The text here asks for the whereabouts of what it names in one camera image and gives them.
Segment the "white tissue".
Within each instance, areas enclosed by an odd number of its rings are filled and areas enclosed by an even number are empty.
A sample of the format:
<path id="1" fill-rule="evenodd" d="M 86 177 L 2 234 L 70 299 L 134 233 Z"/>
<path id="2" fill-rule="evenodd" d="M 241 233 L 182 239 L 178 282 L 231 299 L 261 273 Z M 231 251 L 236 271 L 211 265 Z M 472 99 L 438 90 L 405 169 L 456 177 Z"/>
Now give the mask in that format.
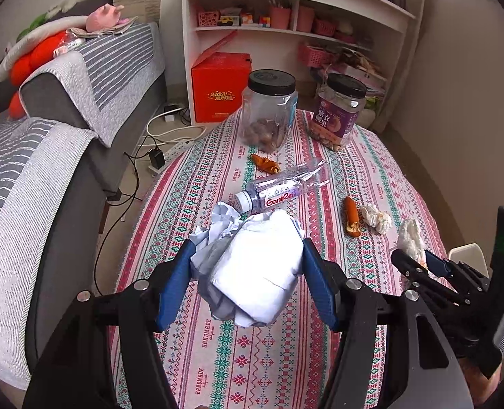
<path id="1" fill-rule="evenodd" d="M 405 219 L 399 230 L 397 245 L 411 259 L 426 268 L 426 246 L 420 233 L 420 225 L 415 218 Z"/>

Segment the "stained tissue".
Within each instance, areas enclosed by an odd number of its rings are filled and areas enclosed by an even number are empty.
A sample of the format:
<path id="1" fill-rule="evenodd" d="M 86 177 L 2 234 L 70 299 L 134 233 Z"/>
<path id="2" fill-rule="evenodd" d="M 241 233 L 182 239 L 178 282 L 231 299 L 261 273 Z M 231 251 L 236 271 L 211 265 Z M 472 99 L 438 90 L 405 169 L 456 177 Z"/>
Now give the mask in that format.
<path id="1" fill-rule="evenodd" d="M 358 208 L 364 222 L 379 234 L 385 234 L 392 228 L 392 217 L 388 212 L 380 211 L 374 205 L 362 205 Z"/>

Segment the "white paper ball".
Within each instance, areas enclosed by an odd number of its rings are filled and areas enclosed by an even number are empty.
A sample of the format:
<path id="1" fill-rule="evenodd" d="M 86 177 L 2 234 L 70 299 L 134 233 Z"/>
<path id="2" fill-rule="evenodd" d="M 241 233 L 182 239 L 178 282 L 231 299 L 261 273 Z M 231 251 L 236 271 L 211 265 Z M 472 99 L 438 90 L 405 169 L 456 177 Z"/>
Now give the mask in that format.
<path id="1" fill-rule="evenodd" d="M 273 324 L 288 303 L 302 274 L 305 232 L 286 210 L 243 219 L 219 202 L 210 224 L 196 227 L 192 278 L 214 319 L 235 325 Z"/>

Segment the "clear plastic water bottle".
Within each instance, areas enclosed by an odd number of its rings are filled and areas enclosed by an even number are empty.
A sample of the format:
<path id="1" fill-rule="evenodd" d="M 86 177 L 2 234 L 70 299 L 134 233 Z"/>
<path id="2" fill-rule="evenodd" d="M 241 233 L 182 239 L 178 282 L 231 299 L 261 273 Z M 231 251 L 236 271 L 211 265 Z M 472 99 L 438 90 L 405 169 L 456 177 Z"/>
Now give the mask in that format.
<path id="1" fill-rule="evenodd" d="M 260 213 L 279 207 L 308 191 L 326 186 L 330 169 L 325 160 L 316 158 L 250 181 L 234 195 L 233 206 L 240 213 Z"/>

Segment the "patterned red green tablecloth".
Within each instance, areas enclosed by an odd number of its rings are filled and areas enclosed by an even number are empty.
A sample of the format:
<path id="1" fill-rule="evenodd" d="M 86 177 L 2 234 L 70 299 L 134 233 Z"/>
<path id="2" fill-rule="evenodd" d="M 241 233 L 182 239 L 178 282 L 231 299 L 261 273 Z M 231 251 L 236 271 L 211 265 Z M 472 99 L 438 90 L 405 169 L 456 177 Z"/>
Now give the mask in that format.
<path id="1" fill-rule="evenodd" d="M 251 293 L 258 302 L 287 292 L 287 304 L 273 324 L 241 328 L 215 319 L 191 282 L 174 322 L 155 337 L 181 408 L 318 406 L 340 337 L 321 321 L 299 272 L 304 238 L 348 277 L 393 296 L 403 290 L 391 255 L 404 221 L 417 221 L 427 249 L 446 253 L 425 201 L 380 139 L 358 126 L 342 151 L 330 151 L 309 135 L 311 117 L 296 113 L 274 158 L 284 169 L 321 159 L 329 181 L 271 208 L 273 223 L 242 244 L 244 264 L 233 265 L 228 279 L 232 290 Z M 161 173 L 126 251 L 119 289 L 174 259 L 191 233 L 210 226 L 220 202 L 232 203 L 260 177 L 253 149 L 238 136 L 240 126 L 239 117 L 231 116 Z"/>

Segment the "long orange peel piece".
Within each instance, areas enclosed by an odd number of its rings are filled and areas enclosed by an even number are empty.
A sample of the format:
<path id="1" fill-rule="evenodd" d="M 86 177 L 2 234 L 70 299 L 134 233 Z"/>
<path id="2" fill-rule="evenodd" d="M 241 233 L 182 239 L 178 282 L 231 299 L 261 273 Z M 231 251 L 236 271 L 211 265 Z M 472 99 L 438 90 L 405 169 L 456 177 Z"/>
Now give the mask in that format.
<path id="1" fill-rule="evenodd" d="M 343 201 L 344 216 L 345 216 L 345 230 L 350 237 L 360 237 L 360 222 L 356 202 L 353 198 L 346 197 Z"/>

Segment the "black power adapter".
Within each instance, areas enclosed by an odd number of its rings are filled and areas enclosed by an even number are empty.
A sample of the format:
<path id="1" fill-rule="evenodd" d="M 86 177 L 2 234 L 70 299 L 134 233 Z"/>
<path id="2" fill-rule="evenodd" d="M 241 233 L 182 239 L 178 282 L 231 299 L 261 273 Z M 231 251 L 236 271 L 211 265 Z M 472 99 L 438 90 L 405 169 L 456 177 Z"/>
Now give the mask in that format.
<path id="1" fill-rule="evenodd" d="M 165 165 L 165 157 L 162 149 L 154 148 L 148 152 L 148 158 L 154 169 L 161 169 Z"/>

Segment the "white power strip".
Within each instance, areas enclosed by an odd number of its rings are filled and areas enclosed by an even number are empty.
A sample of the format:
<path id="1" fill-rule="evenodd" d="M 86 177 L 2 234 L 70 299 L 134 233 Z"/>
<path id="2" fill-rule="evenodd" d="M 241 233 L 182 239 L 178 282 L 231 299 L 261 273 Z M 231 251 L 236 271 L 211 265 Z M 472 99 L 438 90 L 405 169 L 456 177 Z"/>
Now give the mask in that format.
<path id="1" fill-rule="evenodd" d="M 156 168 L 153 164 L 149 164 L 147 167 L 148 172 L 151 172 L 154 176 L 159 175 L 177 157 L 191 148 L 193 144 L 194 142 L 192 141 L 192 139 L 177 140 L 177 142 L 172 147 L 170 147 L 168 151 L 164 151 L 164 164 L 161 164 L 159 168 Z"/>

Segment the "small orange peel piece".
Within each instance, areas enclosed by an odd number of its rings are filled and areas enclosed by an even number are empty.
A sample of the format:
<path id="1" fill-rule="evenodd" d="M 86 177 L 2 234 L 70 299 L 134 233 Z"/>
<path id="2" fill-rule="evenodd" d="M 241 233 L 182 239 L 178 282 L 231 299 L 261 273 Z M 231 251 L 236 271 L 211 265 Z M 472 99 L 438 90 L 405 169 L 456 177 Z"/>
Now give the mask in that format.
<path id="1" fill-rule="evenodd" d="M 258 154 L 252 154 L 250 156 L 251 162 L 256 166 L 257 170 L 261 173 L 268 173 L 269 175 L 276 175 L 281 172 L 281 167 L 279 164 L 267 157 L 262 157 Z"/>

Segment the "nut jar with purple label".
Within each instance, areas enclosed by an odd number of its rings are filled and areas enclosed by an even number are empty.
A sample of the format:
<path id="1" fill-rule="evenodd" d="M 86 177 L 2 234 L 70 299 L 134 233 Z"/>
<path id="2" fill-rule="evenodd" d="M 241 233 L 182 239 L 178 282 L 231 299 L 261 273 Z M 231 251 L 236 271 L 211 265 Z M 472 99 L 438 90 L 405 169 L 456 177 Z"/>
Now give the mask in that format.
<path id="1" fill-rule="evenodd" d="M 330 149 L 340 151 L 366 104 L 367 87 L 347 75 L 329 73 L 317 91 L 309 135 Z"/>

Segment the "red cardboard gift box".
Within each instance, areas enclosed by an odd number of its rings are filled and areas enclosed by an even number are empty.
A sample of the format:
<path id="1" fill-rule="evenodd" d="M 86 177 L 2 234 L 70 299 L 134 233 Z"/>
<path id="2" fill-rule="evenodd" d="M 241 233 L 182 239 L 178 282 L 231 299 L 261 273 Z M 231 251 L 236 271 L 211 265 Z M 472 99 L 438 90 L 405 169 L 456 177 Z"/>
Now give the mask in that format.
<path id="1" fill-rule="evenodd" d="M 252 71 L 250 54 L 216 52 L 191 69 L 194 117 L 197 123 L 219 123 L 242 105 Z"/>

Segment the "stack of papers and folders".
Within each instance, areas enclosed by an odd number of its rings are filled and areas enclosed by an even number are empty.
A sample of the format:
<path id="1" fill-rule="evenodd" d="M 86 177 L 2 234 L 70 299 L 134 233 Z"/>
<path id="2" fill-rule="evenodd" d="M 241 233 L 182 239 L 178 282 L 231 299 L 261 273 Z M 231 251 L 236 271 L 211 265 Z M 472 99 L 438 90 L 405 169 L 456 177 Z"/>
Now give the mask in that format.
<path id="1" fill-rule="evenodd" d="M 360 51 L 343 47 L 329 64 L 322 66 L 321 78 L 325 79 L 331 73 L 359 80 L 367 87 L 369 96 L 385 95 L 387 79 L 381 68 Z"/>

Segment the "pink plastic basket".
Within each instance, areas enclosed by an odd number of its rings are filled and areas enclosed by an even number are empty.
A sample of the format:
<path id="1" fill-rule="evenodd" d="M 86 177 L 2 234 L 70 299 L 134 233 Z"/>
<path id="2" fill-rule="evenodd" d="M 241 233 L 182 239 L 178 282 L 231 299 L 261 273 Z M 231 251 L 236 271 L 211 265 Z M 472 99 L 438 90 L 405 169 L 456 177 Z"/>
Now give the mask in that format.
<path id="1" fill-rule="evenodd" d="M 336 60 L 336 55 L 309 43 L 299 43 L 298 59 L 307 67 L 321 69 L 324 65 L 332 64 Z"/>

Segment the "red orange plush cushion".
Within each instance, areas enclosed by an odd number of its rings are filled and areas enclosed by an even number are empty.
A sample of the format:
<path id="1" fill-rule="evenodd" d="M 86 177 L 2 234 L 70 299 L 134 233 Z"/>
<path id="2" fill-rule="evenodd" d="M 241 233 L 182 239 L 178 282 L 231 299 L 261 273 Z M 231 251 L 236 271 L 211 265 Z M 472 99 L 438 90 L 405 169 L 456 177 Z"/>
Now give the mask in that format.
<path id="1" fill-rule="evenodd" d="M 65 31 L 60 31 L 39 43 L 31 52 L 21 56 L 10 71 L 11 84 L 19 88 L 39 67 L 52 60 L 54 51 L 61 45 Z"/>

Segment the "pink plush toy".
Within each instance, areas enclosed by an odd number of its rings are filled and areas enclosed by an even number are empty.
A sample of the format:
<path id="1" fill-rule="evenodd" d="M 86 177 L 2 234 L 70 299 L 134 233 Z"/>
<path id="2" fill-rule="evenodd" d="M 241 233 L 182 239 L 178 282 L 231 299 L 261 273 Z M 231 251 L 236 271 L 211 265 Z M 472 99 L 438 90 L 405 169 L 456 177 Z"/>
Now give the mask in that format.
<path id="1" fill-rule="evenodd" d="M 105 4 L 87 16 L 86 32 L 92 33 L 114 28 L 122 23 L 124 5 Z"/>

